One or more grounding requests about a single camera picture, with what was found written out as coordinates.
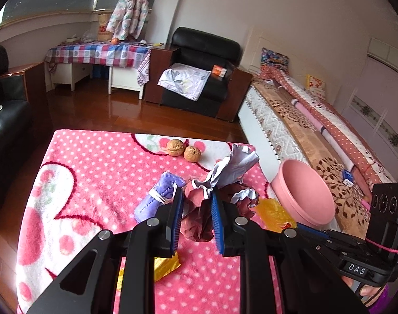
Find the person's right hand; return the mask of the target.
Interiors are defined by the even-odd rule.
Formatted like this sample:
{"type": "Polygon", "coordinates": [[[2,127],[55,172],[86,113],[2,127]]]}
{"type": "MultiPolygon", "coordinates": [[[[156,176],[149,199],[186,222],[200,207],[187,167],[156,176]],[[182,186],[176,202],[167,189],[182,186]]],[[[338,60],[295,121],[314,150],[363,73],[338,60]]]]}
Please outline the person's right hand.
{"type": "MultiPolygon", "coordinates": [[[[352,288],[354,286],[354,280],[347,277],[342,276],[342,280],[349,287],[352,288]]],[[[368,300],[375,301],[377,297],[379,297],[385,291],[385,286],[376,288],[369,285],[364,285],[359,289],[359,295],[361,297],[367,297],[368,300]]]]}

